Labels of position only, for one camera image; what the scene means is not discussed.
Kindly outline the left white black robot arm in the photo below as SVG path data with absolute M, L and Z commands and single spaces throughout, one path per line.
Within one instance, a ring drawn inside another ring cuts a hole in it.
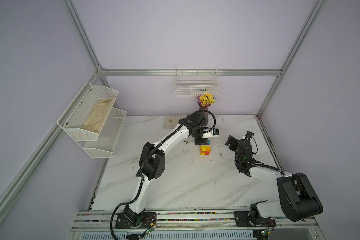
M 198 110 L 180 119 L 174 129 L 162 139 L 143 146 L 136 177 L 139 183 L 131 201 L 125 204 L 124 213 L 133 225 L 143 219 L 146 209 L 147 190 L 154 179 L 158 179 L 166 167 L 166 153 L 189 136 L 194 138 L 196 146 L 206 145 L 209 138 L 219 136 L 216 117 L 208 110 Z

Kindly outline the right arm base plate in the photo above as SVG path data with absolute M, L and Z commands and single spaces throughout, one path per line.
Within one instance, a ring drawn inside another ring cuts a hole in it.
M 235 211 L 234 219 L 237 227 L 274 227 L 276 222 L 272 218 L 263 218 L 253 211 Z

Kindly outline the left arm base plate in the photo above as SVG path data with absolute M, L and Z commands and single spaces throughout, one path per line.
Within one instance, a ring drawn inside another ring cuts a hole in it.
M 124 212 L 117 214 L 116 220 L 114 220 L 115 229 L 148 229 L 156 224 L 157 213 L 144 212 L 137 218 L 129 219 Z

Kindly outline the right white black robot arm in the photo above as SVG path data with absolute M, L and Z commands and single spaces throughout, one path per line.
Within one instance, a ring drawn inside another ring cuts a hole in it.
M 229 136 L 226 146 L 235 153 L 234 163 L 239 171 L 250 178 L 260 180 L 278 190 L 279 198 L 251 204 L 248 222 L 259 226 L 271 218 L 287 218 L 292 222 L 304 221 L 321 214 L 324 207 L 303 173 L 291 174 L 254 159 L 251 140 L 254 133 L 248 131 L 242 139 Z

